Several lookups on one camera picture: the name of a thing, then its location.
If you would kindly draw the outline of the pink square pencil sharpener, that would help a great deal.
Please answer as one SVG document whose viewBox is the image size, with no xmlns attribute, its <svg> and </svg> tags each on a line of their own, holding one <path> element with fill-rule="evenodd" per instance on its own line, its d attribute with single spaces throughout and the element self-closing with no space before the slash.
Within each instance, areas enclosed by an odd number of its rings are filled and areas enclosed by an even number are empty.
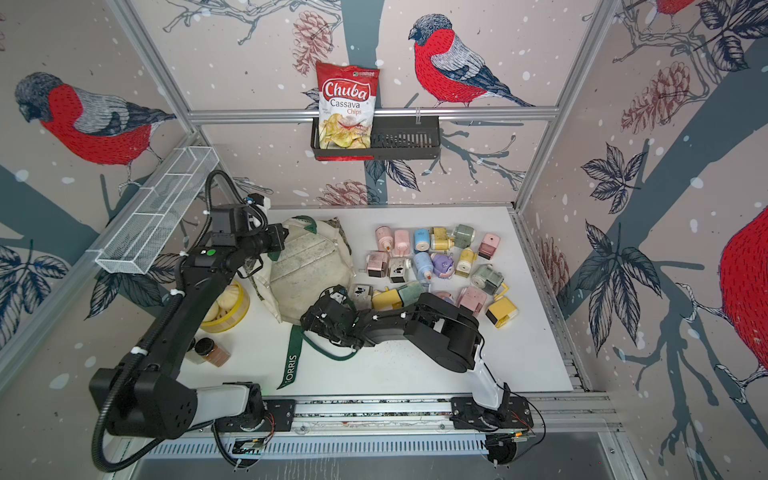
<svg viewBox="0 0 768 480">
<path fill-rule="evenodd" d="M 480 243 L 477 254 L 483 259 L 491 260 L 499 248 L 499 245 L 500 237 L 498 235 L 486 233 Z"/>
</svg>

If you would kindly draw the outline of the pink black-faced pencil sharpener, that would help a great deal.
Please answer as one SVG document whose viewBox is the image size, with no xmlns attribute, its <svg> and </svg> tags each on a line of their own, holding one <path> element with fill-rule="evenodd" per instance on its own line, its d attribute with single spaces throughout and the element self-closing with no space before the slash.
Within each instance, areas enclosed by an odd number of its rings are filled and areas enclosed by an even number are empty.
<svg viewBox="0 0 768 480">
<path fill-rule="evenodd" d="M 389 274 L 390 255 L 386 251 L 372 251 L 366 256 L 365 271 L 369 277 L 384 278 Z"/>
</svg>

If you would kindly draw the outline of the cream green-handled tote bag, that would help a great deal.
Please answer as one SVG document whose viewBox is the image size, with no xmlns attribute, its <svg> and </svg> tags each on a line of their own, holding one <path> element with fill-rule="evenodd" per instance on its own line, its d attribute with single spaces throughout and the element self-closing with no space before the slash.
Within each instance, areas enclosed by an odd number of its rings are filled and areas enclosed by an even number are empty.
<svg viewBox="0 0 768 480">
<path fill-rule="evenodd" d="M 296 380 L 304 338 L 301 316 L 328 288 L 349 287 L 355 276 L 352 249 L 337 217 L 315 219 L 306 215 L 279 224 L 287 233 L 283 249 L 249 260 L 248 270 L 259 269 L 250 283 L 262 305 L 280 323 L 291 325 L 280 388 Z"/>
</svg>

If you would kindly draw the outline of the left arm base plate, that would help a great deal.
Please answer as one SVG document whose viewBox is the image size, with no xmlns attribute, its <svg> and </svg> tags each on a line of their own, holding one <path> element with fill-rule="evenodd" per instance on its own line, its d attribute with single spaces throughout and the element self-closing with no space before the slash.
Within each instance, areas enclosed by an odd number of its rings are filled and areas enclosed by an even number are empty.
<svg viewBox="0 0 768 480">
<path fill-rule="evenodd" d="M 289 432 L 296 405 L 293 399 L 267 399 L 253 411 L 217 419 L 215 425 L 220 433 Z"/>
</svg>

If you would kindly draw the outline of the cream pencil sharpener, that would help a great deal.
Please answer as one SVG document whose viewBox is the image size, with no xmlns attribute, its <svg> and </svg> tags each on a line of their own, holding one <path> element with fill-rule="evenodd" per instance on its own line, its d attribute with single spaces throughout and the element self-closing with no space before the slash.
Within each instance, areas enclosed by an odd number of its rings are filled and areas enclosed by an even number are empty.
<svg viewBox="0 0 768 480">
<path fill-rule="evenodd" d="M 393 257 L 389 261 L 388 277 L 392 283 L 406 283 L 409 279 L 411 259 L 408 257 Z"/>
</svg>

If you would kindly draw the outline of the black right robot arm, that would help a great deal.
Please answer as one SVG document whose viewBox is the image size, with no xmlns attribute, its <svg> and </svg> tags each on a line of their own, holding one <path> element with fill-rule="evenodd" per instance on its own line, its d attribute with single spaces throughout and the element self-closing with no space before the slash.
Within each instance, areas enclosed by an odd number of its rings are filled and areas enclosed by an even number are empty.
<svg viewBox="0 0 768 480">
<path fill-rule="evenodd" d="M 357 310 L 347 290 L 328 288 L 300 319 L 313 332 L 338 347 L 357 352 L 384 342 L 408 341 L 436 364 L 472 379 L 472 396 L 456 397 L 451 421 L 455 428 L 492 433 L 524 428 L 514 409 L 513 392 L 500 384 L 483 358 L 485 339 L 469 309 L 422 293 L 409 306 L 389 310 Z"/>
</svg>

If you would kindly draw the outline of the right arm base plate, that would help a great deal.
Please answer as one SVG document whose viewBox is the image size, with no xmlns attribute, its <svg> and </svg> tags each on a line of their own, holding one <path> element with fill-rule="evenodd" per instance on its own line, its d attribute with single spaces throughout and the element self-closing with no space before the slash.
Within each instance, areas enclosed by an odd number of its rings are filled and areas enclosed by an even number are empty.
<svg viewBox="0 0 768 480">
<path fill-rule="evenodd" d="M 471 396 L 453 397 L 449 420 L 457 430 L 493 433 L 497 430 L 527 431 L 534 426 L 529 403 L 515 395 L 507 396 L 496 410 L 482 407 Z"/>
</svg>

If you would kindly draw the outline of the light blue pencil sharpener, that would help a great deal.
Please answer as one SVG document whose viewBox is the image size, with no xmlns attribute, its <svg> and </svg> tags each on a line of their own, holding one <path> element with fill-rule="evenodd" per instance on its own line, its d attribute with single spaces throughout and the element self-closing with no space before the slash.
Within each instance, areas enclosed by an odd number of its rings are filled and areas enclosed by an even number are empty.
<svg viewBox="0 0 768 480">
<path fill-rule="evenodd" d="M 432 281 L 434 276 L 434 266 L 428 252 L 417 252 L 413 257 L 413 266 L 419 282 L 430 283 Z"/>
</svg>

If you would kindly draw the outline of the pink boxy pencil sharpener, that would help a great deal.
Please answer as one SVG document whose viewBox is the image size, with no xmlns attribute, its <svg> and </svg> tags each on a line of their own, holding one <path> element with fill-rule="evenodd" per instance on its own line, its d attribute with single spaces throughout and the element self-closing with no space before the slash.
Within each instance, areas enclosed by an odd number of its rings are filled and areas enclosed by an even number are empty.
<svg viewBox="0 0 768 480">
<path fill-rule="evenodd" d="M 472 316 L 477 318 L 483 310 L 488 295 L 477 287 L 470 285 L 464 287 L 459 295 L 458 306 L 468 309 Z"/>
</svg>

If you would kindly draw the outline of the pink dark-faced pencil sharpener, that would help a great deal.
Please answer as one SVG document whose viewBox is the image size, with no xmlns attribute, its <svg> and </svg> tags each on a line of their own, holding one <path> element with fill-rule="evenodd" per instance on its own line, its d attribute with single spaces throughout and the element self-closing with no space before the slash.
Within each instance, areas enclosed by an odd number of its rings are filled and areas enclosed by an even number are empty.
<svg viewBox="0 0 768 480">
<path fill-rule="evenodd" d="M 453 295 L 448 291 L 435 291 L 434 295 L 452 305 L 455 304 L 455 299 Z"/>
</svg>

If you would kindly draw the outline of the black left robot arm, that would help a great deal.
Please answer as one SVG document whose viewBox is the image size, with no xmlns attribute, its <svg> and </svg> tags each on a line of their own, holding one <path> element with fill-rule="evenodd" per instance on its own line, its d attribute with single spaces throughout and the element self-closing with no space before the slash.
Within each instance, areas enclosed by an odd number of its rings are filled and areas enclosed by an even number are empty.
<svg viewBox="0 0 768 480">
<path fill-rule="evenodd" d="M 199 424 L 264 418 L 255 383 L 192 389 L 177 377 L 209 308 L 246 261 L 283 250 L 287 232 L 268 222 L 266 207 L 263 196 L 251 194 L 210 208 L 199 244 L 178 260 L 168 304 L 118 366 L 92 377 L 89 391 L 99 415 L 91 456 L 98 470 L 122 470 Z"/>
</svg>

